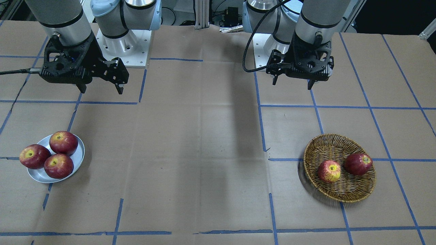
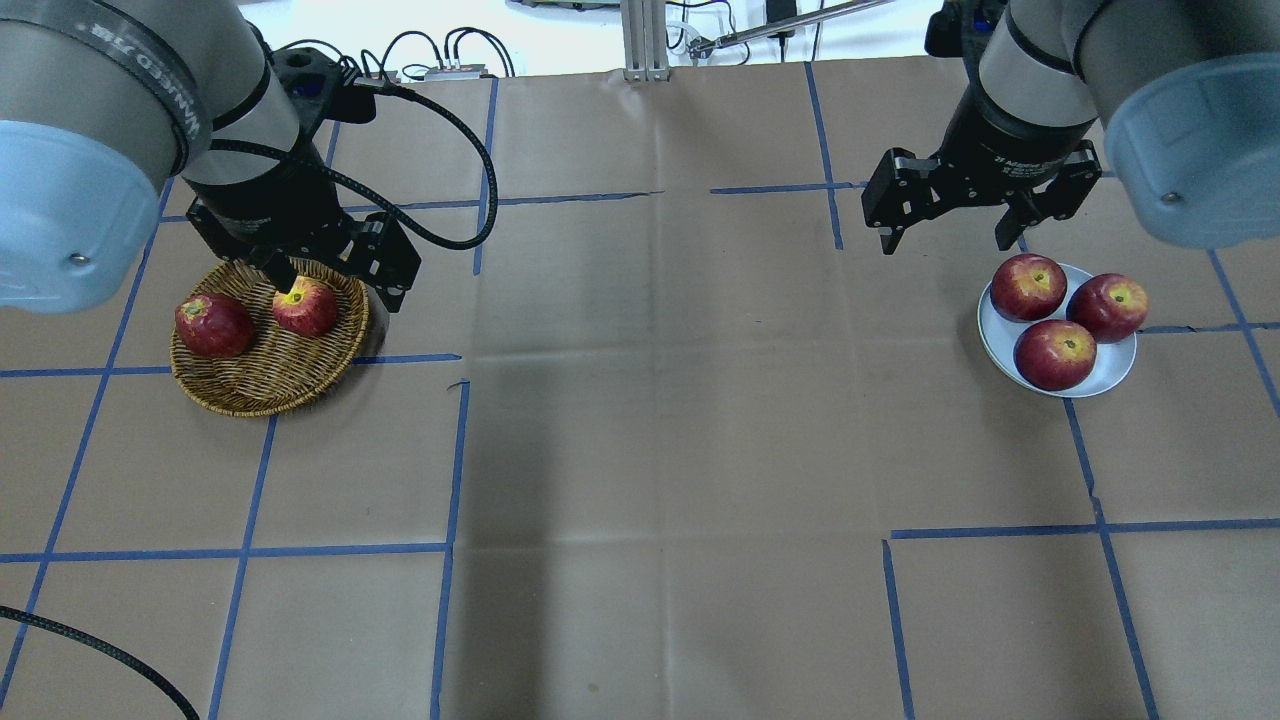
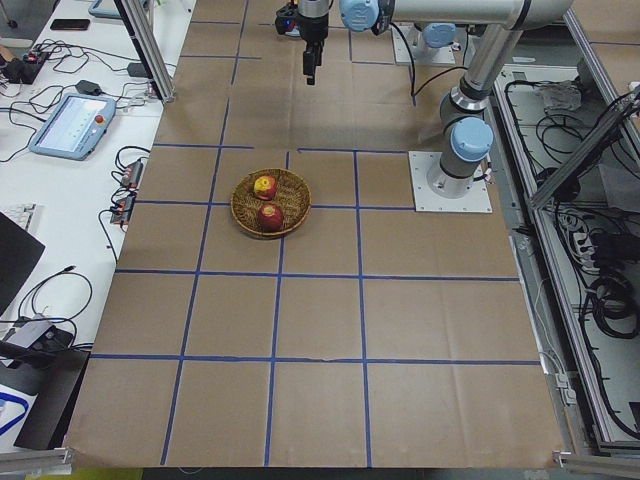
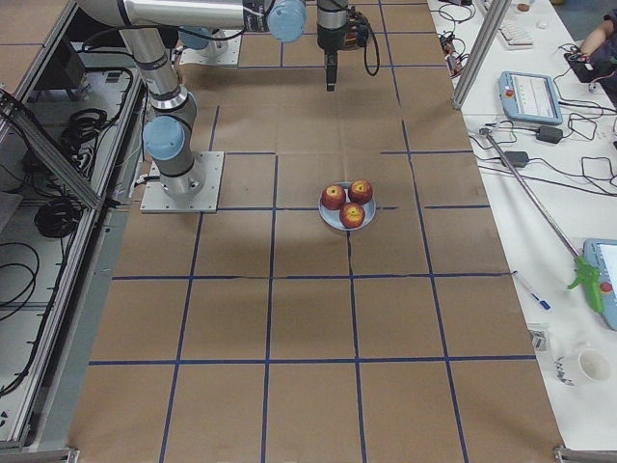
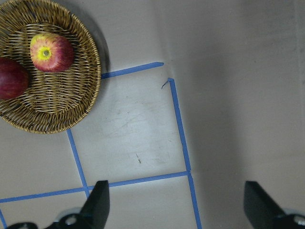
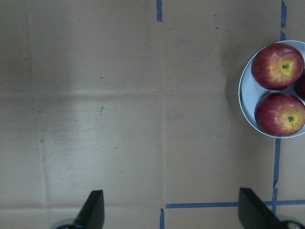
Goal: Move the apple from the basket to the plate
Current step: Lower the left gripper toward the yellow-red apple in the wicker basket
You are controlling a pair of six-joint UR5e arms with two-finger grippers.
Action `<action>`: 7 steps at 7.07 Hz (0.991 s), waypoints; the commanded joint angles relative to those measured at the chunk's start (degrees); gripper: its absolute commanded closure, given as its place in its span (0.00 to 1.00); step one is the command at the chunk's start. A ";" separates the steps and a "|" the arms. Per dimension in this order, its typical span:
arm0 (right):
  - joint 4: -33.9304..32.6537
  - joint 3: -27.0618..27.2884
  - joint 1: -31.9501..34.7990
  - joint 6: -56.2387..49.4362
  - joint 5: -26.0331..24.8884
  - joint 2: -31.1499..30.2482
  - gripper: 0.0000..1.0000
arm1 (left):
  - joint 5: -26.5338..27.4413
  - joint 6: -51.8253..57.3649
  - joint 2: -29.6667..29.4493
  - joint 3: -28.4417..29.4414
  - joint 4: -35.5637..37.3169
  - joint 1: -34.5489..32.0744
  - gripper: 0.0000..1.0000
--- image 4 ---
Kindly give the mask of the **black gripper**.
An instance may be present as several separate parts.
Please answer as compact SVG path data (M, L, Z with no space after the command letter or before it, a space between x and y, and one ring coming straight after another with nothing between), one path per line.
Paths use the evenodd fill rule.
M317 1L317 43L324 52L326 90L333 92L337 80L337 51L346 37L348 2L343 0Z

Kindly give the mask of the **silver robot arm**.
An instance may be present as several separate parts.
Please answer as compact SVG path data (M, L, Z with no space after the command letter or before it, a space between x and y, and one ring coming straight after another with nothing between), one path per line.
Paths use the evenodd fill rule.
M219 58L228 50L225 33L221 29L184 26L177 29L178 38L185 48L207 60Z
M303 1L82 1L91 18L118 28L147 85L153 120L143 145L158 169L163 191L171 198L196 196L207 173L190 140L197 102L180 83L161 39L162 28L194 36L195 48L222 39L221 31L264 32L283 43L305 32Z

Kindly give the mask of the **person forearm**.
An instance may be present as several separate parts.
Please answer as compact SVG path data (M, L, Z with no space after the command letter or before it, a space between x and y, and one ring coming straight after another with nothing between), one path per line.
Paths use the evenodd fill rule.
M615 34L615 25L607 16L582 42L579 50L587 56L591 56L605 42Z

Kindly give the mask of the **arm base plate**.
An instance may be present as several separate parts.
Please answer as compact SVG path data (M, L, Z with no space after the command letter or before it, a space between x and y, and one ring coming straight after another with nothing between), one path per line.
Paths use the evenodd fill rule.
M238 64L241 45L239 30L188 28L181 30L178 37L182 45L182 65L234 67Z
M225 153L193 151L192 169L182 177L163 175L152 162L140 210L144 213L216 213Z

